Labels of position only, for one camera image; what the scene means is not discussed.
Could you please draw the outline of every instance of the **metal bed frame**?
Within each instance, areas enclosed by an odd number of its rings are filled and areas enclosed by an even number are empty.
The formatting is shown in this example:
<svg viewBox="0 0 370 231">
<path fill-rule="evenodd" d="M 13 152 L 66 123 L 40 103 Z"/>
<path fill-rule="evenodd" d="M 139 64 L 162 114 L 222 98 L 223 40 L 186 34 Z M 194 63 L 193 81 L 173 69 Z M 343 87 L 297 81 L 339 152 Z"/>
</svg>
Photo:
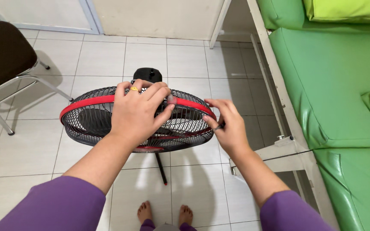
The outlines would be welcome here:
<svg viewBox="0 0 370 231">
<path fill-rule="evenodd" d="M 247 2 L 260 41 L 257 41 L 254 34 L 250 34 L 250 37 L 258 62 L 260 64 L 261 72 L 264 77 L 266 88 L 270 96 L 270 101 L 272 103 L 275 117 L 281 132 L 281 136 L 279 136 L 280 140 L 276 141 L 274 145 L 256 150 L 256 152 L 261 156 L 262 160 L 264 160 L 264 162 L 270 167 L 272 171 L 293 171 L 300 195 L 304 200 L 305 195 L 301 187 L 301 178 L 298 176 L 296 171 L 305 170 L 321 217 L 333 228 L 339 230 L 339 225 L 335 217 L 335 213 L 333 212 L 331 200 L 328 197 L 325 184 L 322 180 L 318 165 L 316 164 L 314 153 L 312 152 L 312 150 L 309 149 L 306 143 L 302 128 L 299 125 L 294 108 L 292 107 L 292 103 L 289 99 L 288 92 L 286 91 L 285 82 L 283 80 L 281 71 L 276 62 L 275 54 L 272 50 L 272 46 L 268 38 L 272 31 L 265 29 L 265 24 L 256 0 L 247 0 Z M 219 13 L 218 21 L 209 42 L 209 47 L 211 49 L 213 49 L 218 34 L 221 33 L 222 24 L 224 22 L 224 18 L 226 16 L 230 3 L 231 0 L 224 0 L 221 12 Z M 281 111 L 276 104 L 278 98 L 276 97 L 276 94 L 271 86 L 271 80 L 265 68 L 264 58 L 261 55 L 258 42 L 261 43 L 264 50 L 269 69 L 276 86 L 279 100 L 282 104 L 288 126 L 291 130 L 292 135 L 286 138 L 284 138 L 286 136 L 285 124 L 282 120 Z M 241 177 L 240 172 L 233 161 L 229 161 L 232 174 L 237 177 Z"/>
</svg>

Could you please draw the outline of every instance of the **green mattress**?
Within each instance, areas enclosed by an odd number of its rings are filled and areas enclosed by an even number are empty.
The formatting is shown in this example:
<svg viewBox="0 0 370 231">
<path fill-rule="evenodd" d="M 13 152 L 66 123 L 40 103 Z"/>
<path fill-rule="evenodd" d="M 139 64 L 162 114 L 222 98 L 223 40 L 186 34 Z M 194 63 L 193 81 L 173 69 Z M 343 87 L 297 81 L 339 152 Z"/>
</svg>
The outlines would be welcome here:
<svg viewBox="0 0 370 231">
<path fill-rule="evenodd" d="M 314 150 L 342 231 L 370 231 L 370 148 Z"/>
<path fill-rule="evenodd" d="M 370 34 L 269 35 L 310 149 L 370 147 Z"/>
<path fill-rule="evenodd" d="M 266 29 L 370 33 L 370 24 L 318 23 L 306 17 L 302 0 L 258 0 Z"/>
</svg>

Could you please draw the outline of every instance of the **door frame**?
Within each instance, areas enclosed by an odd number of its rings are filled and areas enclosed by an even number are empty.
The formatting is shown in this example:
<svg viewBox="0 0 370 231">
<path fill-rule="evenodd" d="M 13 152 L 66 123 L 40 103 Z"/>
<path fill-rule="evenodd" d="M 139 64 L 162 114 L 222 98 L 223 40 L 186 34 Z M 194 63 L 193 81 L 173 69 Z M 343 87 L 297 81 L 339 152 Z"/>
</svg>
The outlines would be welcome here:
<svg viewBox="0 0 370 231">
<path fill-rule="evenodd" d="M 13 25 L 19 29 L 51 30 L 51 31 L 60 31 L 60 32 L 82 33 L 82 34 L 104 34 L 100 19 L 97 15 L 97 12 L 95 10 L 95 6 L 92 0 L 79 0 L 79 3 L 82 7 L 82 10 L 84 11 L 85 17 L 87 18 L 91 29 L 78 29 L 78 28 L 47 26 L 47 25 L 18 24 L 18 23 L 13 23 Z M 7 21 L 1 13 L 0 13 L 0 20 Z"/>
</svg>

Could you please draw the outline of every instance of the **chair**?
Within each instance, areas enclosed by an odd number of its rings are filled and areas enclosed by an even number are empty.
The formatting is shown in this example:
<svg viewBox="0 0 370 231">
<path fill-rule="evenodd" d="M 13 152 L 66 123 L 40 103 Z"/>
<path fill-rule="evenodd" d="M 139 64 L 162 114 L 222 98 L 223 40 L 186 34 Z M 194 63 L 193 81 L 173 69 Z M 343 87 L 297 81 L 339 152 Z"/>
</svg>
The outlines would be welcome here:
<svg viewBox="0 0 370 231">
<path fill-rule="evenodd" d="M 0 103 L 14 97 L 38 82 L 48 86 L 67 100 L 71 102 L 74 100 L 46 80 L 30 75 L 29 72 L 34 70 L 38 64 L 41 64 L 47 70 L 50 69 L 48 65 L 39 60 L 32 46 L 14 25 L 0 21 L 0 90 L 23 78 L 34 80 L 27 86 L 0 100 Z M 15 134 L 1 116 L 0 124 L 9 135 L 12 136 Z"/>
</svg>

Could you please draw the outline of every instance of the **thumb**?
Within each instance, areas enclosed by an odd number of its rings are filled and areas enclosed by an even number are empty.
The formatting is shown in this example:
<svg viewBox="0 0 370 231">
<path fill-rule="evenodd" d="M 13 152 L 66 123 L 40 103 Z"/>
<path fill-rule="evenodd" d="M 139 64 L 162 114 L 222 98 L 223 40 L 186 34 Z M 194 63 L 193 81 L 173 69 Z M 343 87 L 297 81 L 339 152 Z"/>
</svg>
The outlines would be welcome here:
<svg viewBox="0 0 370 231">
<path fill-rule="evenodd" d="M 219 126 L 218 122 L 216 122 L 212 117 L 210 117 L 208 115 L 204 115 L 202 117 L 202 119 L 203 119 L 203 121 L 205 121 L 209 125 L 210 128 L 212 128 L 212 130 Z M 218 129 L 216 131 L 214 130 L 213 132 L 215 133 L 215 135 L 218 135 L 218 133 L 223 132 L 223 130 Z"/>
<path fill-rule="evenodd" d="M 156 127 L 156 129 L 161 127 L 162 124 L 164 124 L 171 117 L 172 110 L 174 108 L 175 108 L 175 105 L 170 104 L 164 109 L 164 111 L 161 114 L 159 114 L 157 117 L 155 117 L 154 127 Z"/>
</svg>

